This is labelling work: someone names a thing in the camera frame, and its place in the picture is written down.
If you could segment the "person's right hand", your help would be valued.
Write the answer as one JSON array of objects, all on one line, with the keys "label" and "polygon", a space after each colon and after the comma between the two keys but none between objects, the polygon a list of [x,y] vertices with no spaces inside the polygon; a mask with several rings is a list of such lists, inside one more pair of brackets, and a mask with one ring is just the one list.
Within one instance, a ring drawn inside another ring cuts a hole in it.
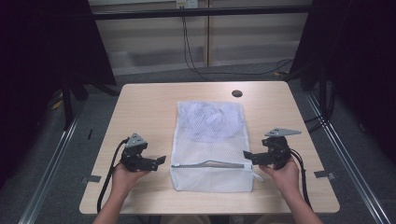
[{"label": "person's right hand", "polygon": [[276,187],[284,197],[300,193],[299,168],[293,158],[290,158],[286,165],[279,170],[267,165],[260,165],[259,168],[273,179]]}]

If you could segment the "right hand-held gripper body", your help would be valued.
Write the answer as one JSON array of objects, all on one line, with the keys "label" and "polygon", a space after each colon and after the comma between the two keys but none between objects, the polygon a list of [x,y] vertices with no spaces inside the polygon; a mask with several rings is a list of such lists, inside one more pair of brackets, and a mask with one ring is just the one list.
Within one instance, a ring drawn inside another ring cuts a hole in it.
[{"label": "right hand-held gripper body", "polygon": [[273,130],[265,134],[266,138],[262,139],[262,144],[268,148],[268,150],[260,155],[258,164],[259,165],[274,165],[275,170],[282,169],[291,157],[294,157],[297,161],[301,161],[300,154],[290,148],[286,137],[288,135],[301,134],[300,131],[274,128]]}]

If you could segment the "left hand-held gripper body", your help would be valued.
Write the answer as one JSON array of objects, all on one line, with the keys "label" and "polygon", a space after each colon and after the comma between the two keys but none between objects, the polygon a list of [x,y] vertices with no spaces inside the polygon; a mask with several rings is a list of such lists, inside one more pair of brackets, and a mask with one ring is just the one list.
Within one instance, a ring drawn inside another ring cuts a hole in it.
[{"label": "left hand-held gripper body", "polygon": [[148,147],[148,142],[139,134],[133,133],[127,140],[121,153],[120,162],[130,172],[147,171],[148,166],[158,162],[153,159],[143,158],[142,152]]}]

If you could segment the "black metal stand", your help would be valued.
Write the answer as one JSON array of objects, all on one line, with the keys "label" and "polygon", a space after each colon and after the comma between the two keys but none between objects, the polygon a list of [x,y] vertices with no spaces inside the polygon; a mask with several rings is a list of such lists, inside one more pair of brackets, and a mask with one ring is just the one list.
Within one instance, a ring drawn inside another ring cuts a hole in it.
[{"label": "black metal stand", "polygon": [[84,88],[84,79],[82,77],[67,75],[64,75],[62,79],[62,94],[65,113],[64,129],[67,130],[74,120],[71,94],[74,94],[78,101],[87,100],[89,94]]}]

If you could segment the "dark curtain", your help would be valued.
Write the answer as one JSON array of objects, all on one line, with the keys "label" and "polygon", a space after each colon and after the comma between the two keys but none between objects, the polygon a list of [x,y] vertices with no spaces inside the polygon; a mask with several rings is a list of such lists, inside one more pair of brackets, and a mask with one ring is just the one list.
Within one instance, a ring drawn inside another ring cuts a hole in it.
[{"label": "dark curtain", "polygon": [[56,91],[116,83],[88,0],[0,0],[0,189]]},{"label": "dark curtain", "polygon": [[291,70],[306,90],[324,70],[396,163],[396,0],[313,0]]}]

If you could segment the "metal floor rail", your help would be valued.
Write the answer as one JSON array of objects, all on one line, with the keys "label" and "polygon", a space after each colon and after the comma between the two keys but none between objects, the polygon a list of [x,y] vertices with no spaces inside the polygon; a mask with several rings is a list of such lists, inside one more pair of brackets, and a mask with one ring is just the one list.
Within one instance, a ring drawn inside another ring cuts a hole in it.
[{"label": "metal floor rail", "polygon": [[78,122],[84,107],[85,107],[84,103],[82,103],[78,107],[76,111],[76,116],[72,119],[70,126],[65,131],[63,131],[62,137],[57,147],[55,148],[55,151],[49,161],[49,164],[44,174],[40,179],[40,182],[35,190],[35,193],[33,194],[31,200],[25,207],[18,224],[35,224],[38,214],[49,193],[53,179],[56,176],[61,161],[64,157],[64,153],[66,152],[67,147],[74,135],[75,129],[78,126]]},{"label": "metal floor rail", "polygon": [[326,121],[322,117],[322,113],[319,110],[318,99],[312,92],[306,94],[306,98],[311,105],[313,111],[318,116],[318,120],[327,137],[332,143],[332,146],[340,158],[341,162],[346,168],[346,171],[351,178],[355,188],[361,196],[364,204],[368,208],[376,224],[391,224],[389,216],[387,215],[381,202],[378,200],[367,181],[364,179],[356,163],[352,160],[350,154],[347,151],[346,146],[339,137],[338,133],[332,126],[330,121]]}]

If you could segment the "grey tape strip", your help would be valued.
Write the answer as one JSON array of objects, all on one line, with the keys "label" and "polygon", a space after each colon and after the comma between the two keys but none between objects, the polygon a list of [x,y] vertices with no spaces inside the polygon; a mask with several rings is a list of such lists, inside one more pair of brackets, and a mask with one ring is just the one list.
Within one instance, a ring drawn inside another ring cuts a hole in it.
[{"label": "grey tape strip", "polygon": [[93,183],[99,183],[101,180],[101,176],[98,175],[88,175],[88,176],[83,176],[80,179],[80,183],[82,184],[88,184],[89,182],[93,182]]},{"label": "grey tape strip", "polygon": [[336,178],[336,174],[334,172],[327,172],[327,171],[316,171],[314,172],[316,178],[327,177],[329,180],[333,180]]}]

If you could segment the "white garment with dark print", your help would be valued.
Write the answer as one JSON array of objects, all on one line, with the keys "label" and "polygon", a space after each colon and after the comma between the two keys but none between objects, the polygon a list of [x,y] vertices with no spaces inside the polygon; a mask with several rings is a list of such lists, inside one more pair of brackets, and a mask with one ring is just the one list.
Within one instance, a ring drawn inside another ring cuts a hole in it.
[{"label": "white garment with dark print", "polygon": [[244,139],[248,134],[243,107],[229,102],[178,102],[175,136],[203,143]]}]

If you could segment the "white mesh laundry bag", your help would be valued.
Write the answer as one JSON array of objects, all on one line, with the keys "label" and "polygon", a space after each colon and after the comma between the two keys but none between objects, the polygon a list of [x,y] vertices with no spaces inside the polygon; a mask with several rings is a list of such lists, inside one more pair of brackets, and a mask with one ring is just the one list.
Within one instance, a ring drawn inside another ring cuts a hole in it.
[{"label": "white mesh laundry bag", "polygon": [[203,143],[174,134],[170,176],[177,191],[210,193],[251,192],[258,177],[243,151],[250,151],[246,138]]}]

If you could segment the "black horizontal bar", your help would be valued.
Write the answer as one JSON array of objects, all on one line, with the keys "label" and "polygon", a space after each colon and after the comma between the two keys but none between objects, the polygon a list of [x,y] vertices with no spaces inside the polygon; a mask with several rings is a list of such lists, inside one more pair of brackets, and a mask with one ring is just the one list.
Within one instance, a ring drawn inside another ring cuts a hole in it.
[{"label": "black horizontal bar", "polygon": [[127,20],[127,19],[155,19],[174,17],[201,16],[233,16],[256,14],[290,14],[309,12],[311,6],[280,6],[280,7],[216,7],[190,9],[164,9],[145,11],[121,11],[93,13],[94,20]]}]

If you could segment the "person's left hand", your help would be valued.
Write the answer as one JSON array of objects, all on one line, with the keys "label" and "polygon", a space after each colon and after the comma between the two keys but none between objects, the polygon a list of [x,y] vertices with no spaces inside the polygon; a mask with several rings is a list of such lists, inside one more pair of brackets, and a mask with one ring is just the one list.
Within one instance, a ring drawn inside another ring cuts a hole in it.
[{"label": "person's left hand", "polygon": [[130,172],[123,164],[118,164],[112,175],[111,193],[118,196],[127,195],[137,183],[138,179],[147,175],[149,171]]}]

